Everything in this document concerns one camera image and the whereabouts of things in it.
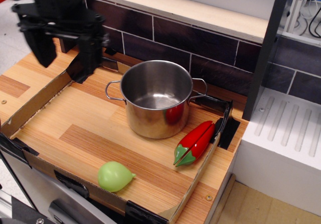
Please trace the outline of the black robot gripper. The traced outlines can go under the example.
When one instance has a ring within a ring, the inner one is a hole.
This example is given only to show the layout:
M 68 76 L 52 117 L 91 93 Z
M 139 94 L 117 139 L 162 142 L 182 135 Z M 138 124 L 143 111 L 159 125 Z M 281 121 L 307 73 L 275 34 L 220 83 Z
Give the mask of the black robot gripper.
M 83 83 L 101 63 L 102 46 L 107 45 L 104 16 L 87 8 L 85 0 L 34 0 L 15 4 L 12 11 L 38 62 L 48 67 L 57 57 L 52 37 L 78 41 L 81 69 L 76 81 Z

